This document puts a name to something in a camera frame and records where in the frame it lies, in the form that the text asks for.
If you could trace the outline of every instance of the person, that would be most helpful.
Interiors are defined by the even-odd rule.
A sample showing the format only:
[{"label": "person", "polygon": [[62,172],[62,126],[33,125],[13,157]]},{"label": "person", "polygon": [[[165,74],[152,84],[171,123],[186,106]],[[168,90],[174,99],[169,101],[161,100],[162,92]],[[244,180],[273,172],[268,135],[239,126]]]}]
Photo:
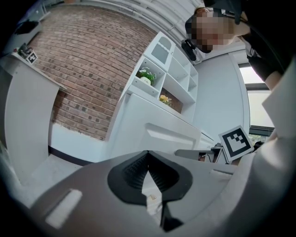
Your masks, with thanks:
[{"label": "person", "polygon": [[[293,16],[288,10],[280,14],[282,11],[274,9],[266,0],[242,1],[242,9],[241,21],[236,25],[234,18],[223,17],[205,7],[196,8],[189,29],[191,40],[202,52],[209,53],[220,45],[232,43],[238,37],[246,44],[250,65],[267,87],[273,90],[295,54],[289,25],[293,22]],[[274,131],[270,140],[276,137]]]}]

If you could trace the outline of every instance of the black sleeve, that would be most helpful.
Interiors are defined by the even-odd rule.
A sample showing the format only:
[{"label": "black sleeve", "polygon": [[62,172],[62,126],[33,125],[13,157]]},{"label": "black sleeve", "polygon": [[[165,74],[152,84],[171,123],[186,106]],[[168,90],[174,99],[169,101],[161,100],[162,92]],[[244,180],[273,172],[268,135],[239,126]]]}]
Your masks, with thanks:
[{"label": "black sleeve", "polygon": [[254,71],[257,73],[259,77],[261,77],[263,81],[265,81],[267,77],[275,71],[269,65],[269,63],[267,63],[264,59],[260,57],[247,56],[247,58]]}]

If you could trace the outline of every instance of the window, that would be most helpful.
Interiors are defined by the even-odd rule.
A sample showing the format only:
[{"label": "window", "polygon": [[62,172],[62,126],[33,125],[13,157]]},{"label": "window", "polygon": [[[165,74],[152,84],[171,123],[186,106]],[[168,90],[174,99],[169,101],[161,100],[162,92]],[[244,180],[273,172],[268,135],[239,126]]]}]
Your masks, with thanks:
[{"label": "window", "polygon": [[245,84],[263,83],[261,78],[255,73],[252,67],[240,68]]},{"label": "window", "polygon": [[267,112],[262,106],[263,101],[270,95],[268,87],[255,73],[252,67],[244,63],[240,67],[244,79],[250,105],[250,132],[249,138],[253,145],[258,142],[267,142],[268,137],[274,130],[274,125]]}]

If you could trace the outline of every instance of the white shelf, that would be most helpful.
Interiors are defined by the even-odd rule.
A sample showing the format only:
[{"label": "white shelf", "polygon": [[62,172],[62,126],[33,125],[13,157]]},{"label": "white shelf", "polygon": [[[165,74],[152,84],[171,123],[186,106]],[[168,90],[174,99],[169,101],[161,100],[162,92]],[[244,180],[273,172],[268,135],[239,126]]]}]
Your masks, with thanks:
[{"label": "white shelf", "polygon": [[156,75],[156,79],[152,87],[154,87],[157,91],[161,91],[163,80],[165,79],[165,75],[166,75],[165,71],[162,70],[159,66],[157,66],[154,62],[150,61],[145,57],[143,57],[141,65],[137,68],[137,72],[141,68],[149,68],[152,74]]},{"label": "white shelf", "polygon": [[198,85],[198,74],[196,74],[195,76],[191,77],[192,80],[195,82],[195,84]]},{"label": "white shelf", "polygon": [[181,115],[189,119],[189,123],[192,123],[194,112],[195,112],[196,103],[183,104]]},{"label": "white shelf", "polygon": [[175,45],[176,44],[165,36],[165,34],[159,32],[146,48],[143,55],[155,62],[165,71],[168,71]]},{"label": "white shelf", "polygon": [[180,63],[174,58],[172,58],[172,62],[168,73],[185,89],[188,89],[189,85],[189,75],[186,72],[185,68],[182,67]]},{"label": "white shelf", "polygon": [[162,103],[159,98],[157,98],[157,100],[155,100],[153,97],[151,97],[150,95],[147,94],[143,94],[142,90],[140,90],[139,88],[131,85],[128,90],[127,90],[128,94],[136,94],[146,100],[148,100],[149,102],[156,104],[157,106],[159,106],[160,108],[168,111],[169,113],[175,115],[177,118],[182,119],[183,121],[190,123],[190,121],[188,120],[187,117],[183,116],[182,114],[178,113],[177,111],[175,111],[174,109],[172,109],[170,106],[167,106],[166,104]]},{"label": "white shelf", "polygon": [[191,63],[188,63],[185,67],[184,67],[184,69],[186,70],[186,72],[190,75],[190,71],[191,71],[191,66],[192,66],[192,64]]},{"label": "white shelf", "polygon": [[197,98],[197,84],[195,83],[195,81],[193,80],[192,77],[190,77],[188,92],[196,100],[196,98]]},{"label": "white shelf", "polygon": [[147,83],[143,82],[140,78],[136,77],[134,78],[132,85],[135,87],[141,89],[142,91],[146,92],[149,95],[152,95],[153,97],[157,97],[160,93],[159,90],[154,88],[151,85],[148,85]]},{"label": "white shelf", "polygon": [[188,61],[187,57],[182,53],[181,50],[179,50],[177,47],[175,47],[174,53],[173,53],[174,59],[178,61],[178,63],[181,64],[182,67],[186,67],[190,62]]},{"label": "white shelf", "polygon": [[196,69],[194,68],[194,66],[190,63],[190,76],[195,79],[196,76],[198,76],[198,73],[196,71]]},{"label": "white shelf", "polygon": [[167,74],[163,83],[169,93],[175,96],[183,104],[191,104],[195,102],[195,99],[185,90],[171,75]]}]

